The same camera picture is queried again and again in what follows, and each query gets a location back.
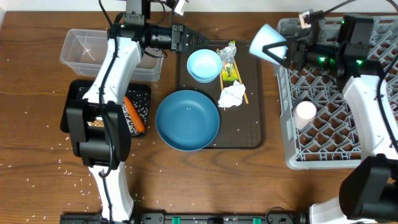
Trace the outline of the brown food scrap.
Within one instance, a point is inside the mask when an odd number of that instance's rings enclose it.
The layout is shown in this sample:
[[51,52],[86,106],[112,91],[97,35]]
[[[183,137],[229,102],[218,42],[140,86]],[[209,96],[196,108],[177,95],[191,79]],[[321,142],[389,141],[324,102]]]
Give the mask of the brown food scrap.
[[100,128],[104,127],[104,122],[101,118],[96,118],[95,120],[88,121],[87,123],[89,126],[93,126],[93,127],[100,127]]

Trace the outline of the pink cup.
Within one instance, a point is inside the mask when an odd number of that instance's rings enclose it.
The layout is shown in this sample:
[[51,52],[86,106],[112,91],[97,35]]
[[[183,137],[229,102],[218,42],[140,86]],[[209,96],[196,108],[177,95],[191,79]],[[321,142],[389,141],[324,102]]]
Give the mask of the pink cup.
[[311,101],[300,102],[292,112],[295,127],[303,129],[309,123],[312,123],[317,113],[317,107]]

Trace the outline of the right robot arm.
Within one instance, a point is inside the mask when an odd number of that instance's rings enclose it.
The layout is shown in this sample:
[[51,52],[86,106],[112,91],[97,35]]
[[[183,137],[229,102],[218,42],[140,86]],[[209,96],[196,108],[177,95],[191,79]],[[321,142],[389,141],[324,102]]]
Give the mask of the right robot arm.
[[387,76],[378,60],[368,58],[374,19],[343,16],[337,46],[317,43],[317,12],[300,15],[310,37],[261,44],[266,60],[301,70],[309,65],[330,71],[354,118],[361,163],[340,186],[336,198],[310,206],[308,223],[397,221],[397,123],[386,93]]

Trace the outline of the light blue bowl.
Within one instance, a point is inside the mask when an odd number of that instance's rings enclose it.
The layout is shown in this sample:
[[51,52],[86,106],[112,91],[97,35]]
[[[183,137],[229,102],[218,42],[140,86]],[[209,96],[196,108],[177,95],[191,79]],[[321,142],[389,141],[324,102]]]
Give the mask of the light blue bowl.
[[187,60],[187,70],[192,78],[200,83],[212,82],[220,75],[223,63],[213,50],[200,49],[192,53]]

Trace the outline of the dark blue plate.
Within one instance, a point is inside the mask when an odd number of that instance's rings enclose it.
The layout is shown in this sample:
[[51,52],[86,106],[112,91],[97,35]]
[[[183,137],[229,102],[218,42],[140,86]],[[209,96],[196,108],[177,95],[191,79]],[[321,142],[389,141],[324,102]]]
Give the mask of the dark blue plate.
[[193,90],[176,91],[160,103],[155,126],[162,140],[180,151],[207,147],[220,129],[220,114],[206,95]]

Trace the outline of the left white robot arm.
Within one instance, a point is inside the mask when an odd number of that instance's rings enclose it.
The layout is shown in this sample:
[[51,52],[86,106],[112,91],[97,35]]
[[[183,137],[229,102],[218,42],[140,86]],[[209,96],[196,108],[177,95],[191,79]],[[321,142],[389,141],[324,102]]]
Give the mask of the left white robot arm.
[[209,43],[186,25],[159,26],[148,19],[150,1],[127,1],[125,11],[108,21],[108,51],[93,84],[82,97],[79,88],[68,91],[60,127],[95,178],[103,210],[99,215],[62,215],[60,223],[130,223],[134,201],[124,163],[132,137],[123,104],[133,70],[148,47],[183,53]]

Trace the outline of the light blue cup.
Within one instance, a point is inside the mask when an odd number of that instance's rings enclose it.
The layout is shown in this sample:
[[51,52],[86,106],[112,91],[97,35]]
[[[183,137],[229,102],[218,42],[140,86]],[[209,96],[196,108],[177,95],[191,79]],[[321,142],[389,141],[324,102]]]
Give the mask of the light blue cup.
[[264,24],[252,40],[249,46],[249,53],[278,65],[279,63],[266,55],[262,49],[265,45],[276,44],[283,41],[286,41],[284,37],[282,37],[269,24]]

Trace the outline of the orange carrot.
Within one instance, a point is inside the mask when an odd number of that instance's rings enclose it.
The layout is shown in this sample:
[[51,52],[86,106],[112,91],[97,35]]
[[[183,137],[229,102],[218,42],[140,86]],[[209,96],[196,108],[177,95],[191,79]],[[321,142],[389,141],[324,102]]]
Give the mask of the orange carrot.
[[124,97],[124,104],[126,105],[127,111],[129,112],[130,119],[132,121],[132,124],[134,125],[134,128],[138,133],[143,133],[145,131],[144,123],[141,120],[141,117],[139,113],[136,111],[134,105],[131,103],[130,99],[126,96]]

